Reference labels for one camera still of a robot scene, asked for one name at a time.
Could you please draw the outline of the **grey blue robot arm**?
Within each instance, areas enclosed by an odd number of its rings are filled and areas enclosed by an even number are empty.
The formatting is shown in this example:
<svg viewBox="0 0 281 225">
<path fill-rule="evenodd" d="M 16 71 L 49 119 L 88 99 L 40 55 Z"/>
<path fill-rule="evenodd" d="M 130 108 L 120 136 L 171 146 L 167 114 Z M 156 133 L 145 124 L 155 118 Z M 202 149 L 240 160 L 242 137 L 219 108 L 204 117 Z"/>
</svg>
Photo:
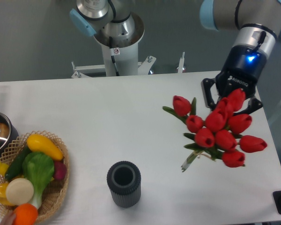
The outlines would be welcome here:
<svg viewBox="0 0 281 225">
<path fill-rule="evenodd" d="M 143 21 L 131 11 L 128 0 L 79 0 L 69 13 L 72 23 L 85 36 L 101 45 L 107 76 L 140 75 L 138 43 L 144 34 Z M 210 30 L 237 29 L 238 36 L 221 72 L 202 81 L 205 104 L 218 106 L 219 99 L 241 88 L 249 101 L 237 114 L 250 114 L 262 107 L 255 98 L 260 74 L 281 31 L 281 0 L 205 0 L 200 21 Z"/>
</svg>

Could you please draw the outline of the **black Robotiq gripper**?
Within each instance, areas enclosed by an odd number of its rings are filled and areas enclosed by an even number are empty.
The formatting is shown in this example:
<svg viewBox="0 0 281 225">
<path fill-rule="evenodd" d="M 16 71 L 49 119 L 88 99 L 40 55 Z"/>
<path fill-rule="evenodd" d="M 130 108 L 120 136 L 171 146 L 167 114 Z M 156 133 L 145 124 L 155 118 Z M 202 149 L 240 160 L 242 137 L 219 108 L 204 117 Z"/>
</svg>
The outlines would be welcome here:
<svg viewBox="0 0 281 225">
<path fill-rule="evenodd" d="M 255 95 L 256 84 L 267 62 L 267 58 L 260 52 L 254 52 L 244 45 L 234 46 L 221 70 L 215 78 L 204 78 L 201 82 L 205 105 L 209 109 L 215 109 L 222 97 L 227 97 L 236 89 L 243 89 L 245 98 L 250 98 L 247 108 L 235 112 L 251 114 L 263 107 L 263 103 Z M 211 88 L 215 85 L 217 100 L 214 101 Z"/>
</svg>

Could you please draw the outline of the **person's hand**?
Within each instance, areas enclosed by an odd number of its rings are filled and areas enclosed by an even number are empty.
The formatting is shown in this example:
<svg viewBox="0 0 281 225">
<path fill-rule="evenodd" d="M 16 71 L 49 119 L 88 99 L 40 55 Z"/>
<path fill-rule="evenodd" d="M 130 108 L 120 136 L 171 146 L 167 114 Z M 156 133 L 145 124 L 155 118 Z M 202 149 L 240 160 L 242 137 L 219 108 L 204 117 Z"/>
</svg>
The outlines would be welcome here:
<svg viewBox="0 0 281 225">
<path fill-rule="evenodd" d="M 8 212 L 0 222 L 0 225 L 12 225 L 16 219 L 16 214 L 12 211 Z"/>
</svg>

